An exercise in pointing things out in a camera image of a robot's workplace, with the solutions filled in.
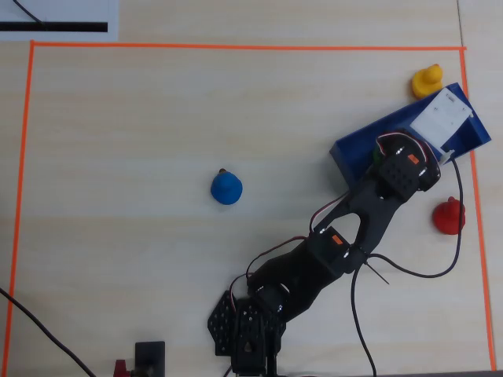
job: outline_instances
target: wooden table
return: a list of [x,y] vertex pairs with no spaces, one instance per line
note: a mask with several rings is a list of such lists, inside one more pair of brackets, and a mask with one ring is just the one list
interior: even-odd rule
[[[461,19],[478,22],[492,5],[461,2]],[[454,1],[139,6],[122,4],[123,42],[461,44]],[[466,13],[471,18],[465,20]],[[483,57],[469,55],[471,32],[463,30],[471,99],[496,138],[489,117],[499,107],[472,92],[470,64]],[[482,37],[473,32],[473,38]],[[7,57],[0,62],[3,287],[10,280],[28,50],[26,43],[0,45]],[[334,140],[410,103],[412,74],[433,63],[444,68],[444,83],[461,83],[456,50],[36,47],[16,297],[98,375],[110,375],[117,358],[131,359],[134,342],[157,339],[167,344],[167,375],[221,375],[229,361],[214,356],[205,327],[222,291],[259,252],[307,233],[312,213],[345,189],[328,157]],[[482,94],[497,95],[492,82],[483,83]],[[467,225],[457,268],[441,280],[418,280],[375,262],[391,286],[368,269],[358,279],[358,314],[380,374],[491,367],[469,157],[459,165]],[[232,207],[209,195],[221,167],[244,183]],[[489,185],[497,187],[497,164],[478,168],[484,195]],[[395,215],[379,252],[418,271],[445,269],[455,239],[435,232],[430,215],[456,194],[452,166],[446,166],[430,192],[415,195]],[[483,216],[490,224],[486,207]],[[489,216],[496,214],[489,210]],[[354,218],[335,224],[344,235],[354,235],[357,225]],[[492,283],[497,228],[486,228],[485,236]],[[326,288],[288,324],[281,372],[369,374],[349,285],[345,276]],[[493,320],[497,331],[496,313]],[[10,338],[10,376],[82,375],[16,309]]]

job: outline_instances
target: red object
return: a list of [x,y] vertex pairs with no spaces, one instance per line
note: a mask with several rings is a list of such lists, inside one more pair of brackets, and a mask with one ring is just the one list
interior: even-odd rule
[[113,370],[113,377],[130,377],[130,373],[126,369],[125,360],[116,360],[116,368]]
[[[464,206],[463,206],[463,222],[461,228],[464,227]],[[433,224],[444,234],[459,233],[459,200],[452,196],[444,203],[439,204],[433,210]]]

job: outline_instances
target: cable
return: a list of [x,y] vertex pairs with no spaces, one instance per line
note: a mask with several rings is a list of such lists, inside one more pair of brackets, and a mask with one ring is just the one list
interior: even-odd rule
[[[459,174],[459,168],[457,167],[456,161],[452,159],[452,163],[454,166],[454,170],[456,171],[456,179],[457,179],[457,185],[459,187],[459,231],[457,233],[457,243],[456,243],[456,252],[454,253],[454,260],[450,264],[449,267],[447,267],[446,270],[440,272],[440,273],[434,273],[431,275],[423,274],[423,273],[415,273],[414,271],[410,271],[408,269],[404,269],[400,265],[397,265],[394,263],[390,258],[385,257],[384,255],[381,254],[371,254],[369,255],[369,258],[379,258],[382,259],[386,262],[388,262],[390,265],[395,267],[396,269],[408,273],[409,275],[417,276],[417,277],[422,277],[424,279],[435,279],[436,277],[441,277],[452,271],[454,266],[457,263],[457,260],[459,259],[459,252],[461,249],[461,230],[463,229],[463,183],[461,182],[461,176]],[[367,348],[367,345],[365,344],[365,340],[363,339],[362,335],[362,330],[360,328],[360,323],[358,322],[358,315],[356,313],[356,305],[354,304],[354,287],[356,285],[356,278],[358,276],[358,271],[360,270],[360,267],[358,267],[353,274],[353,280],[351,281],[351,310],[353,312],[353,318],[354,318],[354,325],[356,326],[356,331],[358,333],[358,337],[360,338],[360,342],[362,343],[363,350],[367,354],[367,357],[369,358],[369,363],[370,366],[372,367],[372,372],[373,376],[376,377],[376,365],[374,364],[374,361],[372,359],[372,356],[370,355],[369,349]]]
[[246,275],[246,273],[242,273],[241,275],[236,277],[236,279],[234,279],[233,282],[229,286],[230,305],[232,306],[234,312],[236,312],[236,306],[234,305],[234,299],[233,299],[233,285],[244,275]]
[[232,371],[232,370],[233,370],[233,367],[231,365],[231,366],[229,366],[229,368],[227,368],[227,371],[223,374],[223,377],[227,377],[229,375],[230,371]]
[[363,350],[365,351],[367,357],[369,358],[369,363],[370,366],[372,367],[373,377],[376,377],[377,376],[376,365],[374,364],[374,360],[370,355],[369,348],[367,348],[365,340],[363,339],[362,330],[360,328],[360,322],[358,321],[358,314],[356,313],[356,305],[354,303],[354,288],[356,286],[356,278],[358,277],[358,272],[360,271],[360,268],[361,266],[354,271],[353,280],[351,281],[351,311],[353,312],[354,326],[356,326],[356,332],[358,333],[358,337],[360,338],[360,342],[362,343]]
[[456,161],[454,159],[452,160],[452,163],[454,166],[454,170],[456,171],[457,184],[459,186],[459,232],[457,233],[456,253],[454,254],[454,260],[451,263],[451,265],[445,271],[428,275],[428,274],[424,274],[424,273],[416,273],[414,271],[410,271],[409,269],[404,269],[400,265],[397,265],[396,263],[394,263],[390,258],[385,257],[384,255],[381,255],[381,254],[371,254],[371,255],[369,255],[369,258],[382,259],[383,261],[388,262],[390,265],[392,265],[396,269],[402,271],[403,273],[408,273],[409,275],[422,277],[424,279],[434,279],[436,277],[444,276],[447,273],[449,273],[450,271],[452,271],[452,269],[454,268],[454,266],[457,263],[457,260],[459,259],[459,252],[461,249],[461,230],[463,228],[463,184],[461,182],[459,168],[457,167]]
[[69,357],[73,359],[75,363],[77,363],[78,366],[84,370],[84,372],[89,376],[89,377],[96,377],[96,375],[71,351],[69,350],[63,343],[61,343],[59,340],[52,335],[49,330],[46,329],[46,327],[35,317],[31,312],[26,309],[24,306],[22,306],[14,297],[9,295],[7,292],[5,292],[3,289],[0,288],[0,293],[4,295],[9,301],[11,301],[12,304],[14,304],[21,312],[27,315],[28,318],[30,318],[42,332],[49,338],[56,346],[58,346],[63,352],[65,352]]
[[250,264],[248,265],[248,267],[246,268],[246,273],[244,275],[246,275],[246,278],[248,279],[250,277],[250,267],[252,267],[252,264],[254,261],[256,261],[257,259],[259,259],[260,257],[263,257],[264,255],[267,255],[269,254],[270,252],[272,251],[275,251],[276,249],[286,245],[287,243],[291,243],[293,241],[297,241],[297,240],[302,240],[302,241],[305,241],[307,240],[306,237],[304,236],[295,236],[295,237],[292,237],[290,240],[286,240],[285,242],[283,243],[280,243],[279,245],[275,246],[275,247],[272,247],[270,248],[269,250],[267,251],[264,251],[263,253],[260,253],[259,255],[257,255],[251,262]]
[[426,156],[426,152],[424,151],[423,145],[415,137],[404,134],[403,132],[388,132],[387,134],[382,134],[377,137],[376,143],[377,143],[377,145],[379,145],[379,149],[383,155],[386,155],[386,153],[384,153],[383,147],[380,144],[379,139],[381,139],[382,137],[391,136],[391,135],[402,135],[402,136],[408,137],[410,140],[414,141],[417,144],[417,146],[420,148],[421,152],[423,153],[424,161],[428,161],[428,156]]
[[364,262],[363,263],[364,265],[366,265],[367,267],[369,267],[378,277],[381,278],[381,280],[386,283],[387,285],[390,285],[390,283],[384,279],[384,276],[382,276],[380,273],[378,273],[368,262]]
[[28,11],[28,9],[24,8],[17,0],[13,0],[13,2],[17,6],[19,6],[21,8],[21,10],[23,10],[23,12],[25,12],[34,22],[41,24],[41,25],[44,24],[40,19],[35,17],[33,14],[31,14],[30,11]]
[[348,193],[348,191],[346,191],[343,195],[339,196],[337,199],[326,203],[326,205],[324,205],[322,208],[320,208],[319,210],[317,210],[316,212],[313,213],[313,216],[311,216],[311,220],[309,221],[309,232],[313,232],[313,223],[314,223],[314,220],[316,220],[316,218],[318,217],[318,215],[321,214],[321,212],[323,212],[324,210],[326,210],[330,206],[332,206],[334,203],[338,202],[343,197],[345,197],[347,193]]

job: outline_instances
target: white paper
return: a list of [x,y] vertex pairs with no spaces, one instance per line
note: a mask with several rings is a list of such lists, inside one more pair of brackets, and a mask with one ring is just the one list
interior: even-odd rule
[[[119,39],[119,0],[23,0],[42,21],[107,22],[108,32],[0,31],[0,41],[115,42]],[[12,0],[0,0],[0,21],[32,22]]]
[[442,145],[456,133],[471,113],[469,106],[444,88],[410,126],[443,153]]

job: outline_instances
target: black stripe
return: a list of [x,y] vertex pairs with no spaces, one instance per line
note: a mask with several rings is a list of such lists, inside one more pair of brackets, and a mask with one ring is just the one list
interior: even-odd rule
[[79,31],[108,32],[108,22],[0,22],[0,31]]

